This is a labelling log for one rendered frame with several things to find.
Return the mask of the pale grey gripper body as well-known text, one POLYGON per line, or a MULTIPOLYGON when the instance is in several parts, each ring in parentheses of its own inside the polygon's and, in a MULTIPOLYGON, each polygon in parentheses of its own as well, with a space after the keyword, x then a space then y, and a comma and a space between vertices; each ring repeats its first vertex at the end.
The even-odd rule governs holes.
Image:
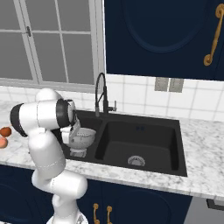
POLYGON ((69 125, 65 128, 61 128, 61 137, 64 144, 70 144, 72 139, 77 135, 81 128, 80 121, 77 121, 74 125, 69 125))

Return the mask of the white colander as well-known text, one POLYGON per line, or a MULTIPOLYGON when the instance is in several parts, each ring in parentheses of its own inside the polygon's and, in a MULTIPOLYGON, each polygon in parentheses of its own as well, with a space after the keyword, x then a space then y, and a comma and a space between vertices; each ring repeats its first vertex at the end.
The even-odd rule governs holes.
POLYGON ((80 128, 71 143, 66 144, 66 146, 70 148, 70 156, 84 158, 87 155, 87 148, 91 146, 95 140, 95 134, 96 131, 94 129, 80 128))

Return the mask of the black sink faucet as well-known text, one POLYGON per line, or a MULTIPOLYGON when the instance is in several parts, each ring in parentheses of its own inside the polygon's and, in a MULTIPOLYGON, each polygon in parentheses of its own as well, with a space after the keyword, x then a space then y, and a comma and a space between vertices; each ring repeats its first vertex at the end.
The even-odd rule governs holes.
POLYGON ((109 106, 109 101, 108 101, 108 90, 107 90, 107 84, 106 84, 106 77, 105 73, 99 73, 97 80, 96 80, 96 85, 95 85, 95 116, 99 117, 100 116, 100 100, 103 99, 103 114, 107 116, 109 114, 109 111, 116 111, 116 103, 114 103, 113 107, 109 106), (101 96, 98 96, 98 87, 100 83, 100 78, 103 78, 103 91, 101 93, 101 96))

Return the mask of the orange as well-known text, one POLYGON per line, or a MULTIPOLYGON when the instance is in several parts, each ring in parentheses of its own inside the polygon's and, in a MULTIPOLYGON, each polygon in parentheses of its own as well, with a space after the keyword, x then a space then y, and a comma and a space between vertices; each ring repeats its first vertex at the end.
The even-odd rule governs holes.
POLYGON ((9 137, 11 135, 10 127, 3 127, 0 129, 0 135, 3 137, 9 137))

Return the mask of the black sink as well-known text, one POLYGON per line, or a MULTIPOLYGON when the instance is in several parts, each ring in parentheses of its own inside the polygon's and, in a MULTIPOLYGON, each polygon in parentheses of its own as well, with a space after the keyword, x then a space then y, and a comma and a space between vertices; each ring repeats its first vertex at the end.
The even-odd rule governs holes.
POLYGON ((135 115, 100 115, 79 110, 80 126, 96 131, 83 162, 185 177, 186 161, 178 120, 135 115), (128 164, 140 156, 145 166, 128 164))

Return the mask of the silver sink drain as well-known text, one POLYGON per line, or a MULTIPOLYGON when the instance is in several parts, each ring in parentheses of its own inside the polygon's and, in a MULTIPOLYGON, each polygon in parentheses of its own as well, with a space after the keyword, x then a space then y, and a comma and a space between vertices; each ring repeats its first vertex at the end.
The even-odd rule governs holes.
POLYGON ((129 165, 145 166, 145 160, 140 156, 131 156, 128 158, 129 165))

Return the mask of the navy base cupboard door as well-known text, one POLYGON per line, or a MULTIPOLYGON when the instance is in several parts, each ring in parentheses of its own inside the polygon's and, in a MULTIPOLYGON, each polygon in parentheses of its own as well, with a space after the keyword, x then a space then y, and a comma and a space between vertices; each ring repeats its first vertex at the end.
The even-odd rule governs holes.
POLYGON ((64 170, 45 179, 35 169, 0 164, 0 221, 11 224, 94 224, 93 198, 101 188, 78 173, 64 170))
POLYGON ((184 224, 192 196, 102 183, 102 202, 113 224, 184 224))

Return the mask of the white framed window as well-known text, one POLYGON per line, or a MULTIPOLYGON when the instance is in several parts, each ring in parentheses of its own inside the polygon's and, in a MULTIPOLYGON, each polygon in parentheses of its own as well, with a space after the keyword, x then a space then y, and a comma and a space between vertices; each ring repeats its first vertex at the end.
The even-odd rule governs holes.
POLYGON ((104 70, 102 0, 0 0, 1 86, 92 93, 104 70))

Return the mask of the grey dishwasher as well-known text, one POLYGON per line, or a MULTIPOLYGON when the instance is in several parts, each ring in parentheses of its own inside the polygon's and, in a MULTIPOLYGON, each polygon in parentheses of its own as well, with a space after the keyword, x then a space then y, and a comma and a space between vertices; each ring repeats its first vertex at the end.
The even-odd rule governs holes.
POLYGON ((184 224, 224 224, 224 201, 193 197, 184 224))

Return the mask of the grey wall outlet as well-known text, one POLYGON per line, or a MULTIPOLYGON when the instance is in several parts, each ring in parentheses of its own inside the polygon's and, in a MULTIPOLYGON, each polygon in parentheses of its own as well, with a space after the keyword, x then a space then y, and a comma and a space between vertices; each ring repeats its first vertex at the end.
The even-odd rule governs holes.
POLYGON ((165 77, 157 77, 155 80, 155 90, 166 92, 168 88, 169 79, 165 77))
POLYGON ((171 78, 169 91, 174 93, 181 93, 184 85, 183 79, 171 78))

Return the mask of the navy wall cupboard door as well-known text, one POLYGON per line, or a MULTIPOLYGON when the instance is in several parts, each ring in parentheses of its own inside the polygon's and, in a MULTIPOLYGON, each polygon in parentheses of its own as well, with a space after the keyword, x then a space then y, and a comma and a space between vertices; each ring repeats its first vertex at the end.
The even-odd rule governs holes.
POLYGON ((224 0, 104 0, 109 74, 224 81, 224 18, 210 66, 224 0))

